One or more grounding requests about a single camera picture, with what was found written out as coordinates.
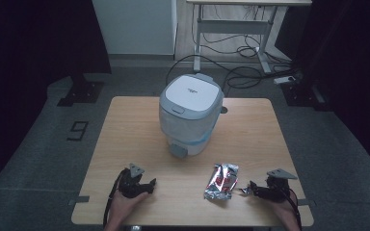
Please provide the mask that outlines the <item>person's left hand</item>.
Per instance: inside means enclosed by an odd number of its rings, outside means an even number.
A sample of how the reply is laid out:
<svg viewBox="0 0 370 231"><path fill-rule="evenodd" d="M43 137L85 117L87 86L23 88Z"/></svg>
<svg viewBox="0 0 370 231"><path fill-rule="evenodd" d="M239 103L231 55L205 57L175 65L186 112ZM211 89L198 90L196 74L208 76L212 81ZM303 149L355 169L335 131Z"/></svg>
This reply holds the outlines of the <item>person's left hand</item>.
<svg viewBox="0 0 370 231"><path fill-rule="evenodd" d="M134 198L127 198L120 192L116 192L112 199L107 223L112 222L122 224L134 208L146 198L148 198L147 192L143 192Z"/></svg>

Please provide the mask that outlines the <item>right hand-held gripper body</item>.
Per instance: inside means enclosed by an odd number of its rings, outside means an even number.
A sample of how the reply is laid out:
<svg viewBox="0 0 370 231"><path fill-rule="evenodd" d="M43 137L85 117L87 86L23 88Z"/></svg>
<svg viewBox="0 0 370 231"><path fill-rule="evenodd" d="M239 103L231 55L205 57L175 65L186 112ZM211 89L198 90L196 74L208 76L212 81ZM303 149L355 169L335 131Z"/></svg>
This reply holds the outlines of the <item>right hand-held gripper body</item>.
<svg viewBox="0 0 370 231"><path fill-rule="evenodd" d="M283 202L290 197L289 180L297 180L298 177L281 168L267 172L266 187L258 187L256 195L276 203Z"/></svg>

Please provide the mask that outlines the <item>dark curtain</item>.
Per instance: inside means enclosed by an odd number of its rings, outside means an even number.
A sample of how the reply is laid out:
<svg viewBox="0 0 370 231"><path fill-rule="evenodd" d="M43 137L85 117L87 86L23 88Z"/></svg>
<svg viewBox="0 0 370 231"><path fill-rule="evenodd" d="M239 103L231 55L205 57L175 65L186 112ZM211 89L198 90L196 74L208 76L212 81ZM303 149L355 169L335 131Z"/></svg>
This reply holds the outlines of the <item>dark curtain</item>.
<svg viewBox="0 0 370 231"><path fill-rule="evenodd" d="M293 85L317 85L370 155L370 0L289 7L276 48L298 70Z"/></svg>
<svg viewBox="0 0 370 231"><path fill-rule="evenodd" d="M0 0L0 171L50 84L110 70L93 0Z"/></svg>

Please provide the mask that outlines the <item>person's right hand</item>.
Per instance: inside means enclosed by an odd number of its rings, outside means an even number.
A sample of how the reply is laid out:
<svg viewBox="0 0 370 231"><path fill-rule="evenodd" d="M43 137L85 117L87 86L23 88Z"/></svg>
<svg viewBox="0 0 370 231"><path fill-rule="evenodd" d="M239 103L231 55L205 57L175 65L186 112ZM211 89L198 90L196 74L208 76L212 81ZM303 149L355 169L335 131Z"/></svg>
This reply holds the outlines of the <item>person's right hand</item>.
<svg viewBox="0 0 370 231"><path fill-rule="evenodd" d="M285 223L297 223L295 208L298 204L298 199L296 194L293 191L290 191L290 200L294 203L291 203L286 200L280 203L270 202L269 205L272 208L273 212L276 214L277 218L281 222L282 226Z"/></svg>

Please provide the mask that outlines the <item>white cabinet panel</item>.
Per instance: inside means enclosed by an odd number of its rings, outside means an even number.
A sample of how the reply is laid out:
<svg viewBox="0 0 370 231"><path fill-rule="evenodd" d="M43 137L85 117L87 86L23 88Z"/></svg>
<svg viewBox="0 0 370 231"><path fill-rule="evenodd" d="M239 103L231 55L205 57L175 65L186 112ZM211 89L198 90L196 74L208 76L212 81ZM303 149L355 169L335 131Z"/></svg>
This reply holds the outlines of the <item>white cabinet panel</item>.
<svg viewBox="0 0 370 231"><path fill-rule="evenodd" d="M109 55L174 54L176 0L92 0Z"/></svg>

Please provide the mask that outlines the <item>grey tape strip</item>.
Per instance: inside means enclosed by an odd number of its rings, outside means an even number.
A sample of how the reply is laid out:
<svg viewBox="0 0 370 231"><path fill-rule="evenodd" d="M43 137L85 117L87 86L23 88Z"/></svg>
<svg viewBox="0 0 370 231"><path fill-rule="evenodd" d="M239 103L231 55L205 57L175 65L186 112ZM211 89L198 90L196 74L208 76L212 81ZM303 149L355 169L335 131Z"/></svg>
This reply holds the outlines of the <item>grey tape strip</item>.
<svg viewBox="0 0 370 231"><path fill-rule="evenodd" d="M88 195L77 196L75 198L70 199L69 202L67 203L67 205L68 206L74 206L77 203L87 203L89 201L90 201L90 197Z"/></svg>
<svg viewBox="0 0 370 231"><path fill-rule="evenodd" d="M299 206L310 206L310 207L317 206L314 200L307 199L307 198L298 199L298 205Z"/></svg>

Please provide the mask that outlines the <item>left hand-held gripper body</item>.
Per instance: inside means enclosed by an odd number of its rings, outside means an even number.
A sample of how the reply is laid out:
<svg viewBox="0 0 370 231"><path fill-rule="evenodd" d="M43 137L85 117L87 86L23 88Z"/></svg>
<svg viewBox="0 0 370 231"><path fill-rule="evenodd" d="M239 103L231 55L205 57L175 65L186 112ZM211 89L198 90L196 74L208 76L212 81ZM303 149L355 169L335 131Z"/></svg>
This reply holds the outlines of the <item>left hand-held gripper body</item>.
<svg viewBox="0 0 370 231"><path fill-rule="evenodd" d="M148 191L148 184L140 183L144 172L142 168L130 164L129 168L125 168L120 173L119 191L124 197L134 198Z"/></svg>

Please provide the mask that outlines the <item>silver red foil bag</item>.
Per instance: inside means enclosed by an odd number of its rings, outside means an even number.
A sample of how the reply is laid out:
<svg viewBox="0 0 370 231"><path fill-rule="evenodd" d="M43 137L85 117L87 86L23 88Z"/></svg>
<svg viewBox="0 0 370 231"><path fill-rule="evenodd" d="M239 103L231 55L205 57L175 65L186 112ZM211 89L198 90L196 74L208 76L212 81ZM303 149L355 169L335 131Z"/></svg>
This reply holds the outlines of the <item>silver red foil bag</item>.
<svg viewBox="0 0 370 231"><path fill-rule="evenodd" d="M204 190L206 199L229 200L238 181L239 167L234 164L215 164L211 178Z"/></svg>

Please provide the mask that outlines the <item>black stand base plate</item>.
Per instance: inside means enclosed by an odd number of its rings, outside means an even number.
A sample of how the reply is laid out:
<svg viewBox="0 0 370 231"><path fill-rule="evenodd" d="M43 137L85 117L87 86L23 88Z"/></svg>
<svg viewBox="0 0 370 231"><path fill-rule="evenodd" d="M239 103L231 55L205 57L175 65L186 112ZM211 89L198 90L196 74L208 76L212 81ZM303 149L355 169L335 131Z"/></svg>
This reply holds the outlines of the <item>black stand base plate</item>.
<svg viewBox="0 0 370 231"><path fill-rule="evenodd" d="M75 103L95 103L104 86L103 82L88 81L83 74L71 75L72 87L58 107L71 107Z"/></svg>
<svg viewBox="0 0 370 231"><path fill-rule="evenodd" d="M330 103L317 85L305 88L299 84L282 84L281 89L288 106L311 107L315 111L329 112Z"/></svg>

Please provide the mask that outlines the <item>translucent bin liner blue band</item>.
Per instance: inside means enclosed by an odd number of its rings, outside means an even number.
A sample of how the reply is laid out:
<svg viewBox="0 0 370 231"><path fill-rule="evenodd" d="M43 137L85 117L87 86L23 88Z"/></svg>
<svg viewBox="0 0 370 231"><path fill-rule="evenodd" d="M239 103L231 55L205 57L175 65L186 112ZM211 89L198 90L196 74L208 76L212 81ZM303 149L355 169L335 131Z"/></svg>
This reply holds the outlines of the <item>translucent bin liner blue band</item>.
<svg viewBox="0 0 370 231"><path fill-rule="evenodd" d="M200 146L209 141L222 110L222 103L208 111L196 112L177 105L159 106L159 121L169 144Z"/></svg>

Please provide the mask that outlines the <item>white metal frame desk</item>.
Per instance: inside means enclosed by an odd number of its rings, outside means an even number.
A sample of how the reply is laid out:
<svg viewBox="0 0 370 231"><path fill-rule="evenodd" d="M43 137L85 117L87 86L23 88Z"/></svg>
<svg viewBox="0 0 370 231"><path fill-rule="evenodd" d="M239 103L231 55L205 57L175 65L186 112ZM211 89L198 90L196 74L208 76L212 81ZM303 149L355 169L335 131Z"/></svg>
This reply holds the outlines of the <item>white metal frame desk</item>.
<svg viewBox="0 0 370 231"><path fill-rule="evenodd" d="M187 3L198 7L196 45L194 49L193 70L200 71L200 37L202 34L243 34L260 35L263 37L255 52L264 73L271 73L268 59L265 55L266 45L271 34L274 19L279 7L308 7L312 0L186 0ZM229 6L260 6L271 7L269 19L265 20L233 20L233 19L204 19L202 7L206 5Z"/></svg>

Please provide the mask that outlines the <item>white power strip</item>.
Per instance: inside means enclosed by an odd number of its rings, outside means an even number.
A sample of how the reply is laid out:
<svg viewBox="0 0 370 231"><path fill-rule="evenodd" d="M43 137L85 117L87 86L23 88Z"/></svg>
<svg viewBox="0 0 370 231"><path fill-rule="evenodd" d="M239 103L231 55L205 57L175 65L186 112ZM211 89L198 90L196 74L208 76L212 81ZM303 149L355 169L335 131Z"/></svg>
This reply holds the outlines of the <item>white power strip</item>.
<svg viewBox="0 0 370 231"><path fill-rule="evenodd" d="M283 76L283 77L278 77L274 79L274 83L276 85L280 84L292 84L296 82L296 78L292 75L290 76Z"/></svg>

